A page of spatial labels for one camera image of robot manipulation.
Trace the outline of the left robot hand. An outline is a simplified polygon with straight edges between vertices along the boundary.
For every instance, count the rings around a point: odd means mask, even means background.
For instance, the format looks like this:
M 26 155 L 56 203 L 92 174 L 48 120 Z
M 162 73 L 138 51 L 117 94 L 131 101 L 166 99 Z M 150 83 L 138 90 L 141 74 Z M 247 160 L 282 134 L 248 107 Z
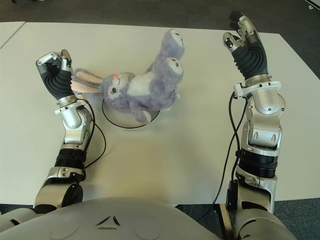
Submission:
M 45 88 L 56 100 L 75 97 L 71 88 L 72 58 L 66 49 L 41 56 L 35 65 Z

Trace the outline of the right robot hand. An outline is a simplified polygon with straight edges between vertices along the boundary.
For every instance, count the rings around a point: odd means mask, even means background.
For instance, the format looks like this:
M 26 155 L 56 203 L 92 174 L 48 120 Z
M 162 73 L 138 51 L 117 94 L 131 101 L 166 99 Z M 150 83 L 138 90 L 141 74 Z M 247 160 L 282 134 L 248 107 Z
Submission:
M 231 11 L 229 20 L 230 27 L 238 36 L 225 32 L 222 41 L 244 79 L 268 75 L 266 51 L 254 24 L 238 10 Z

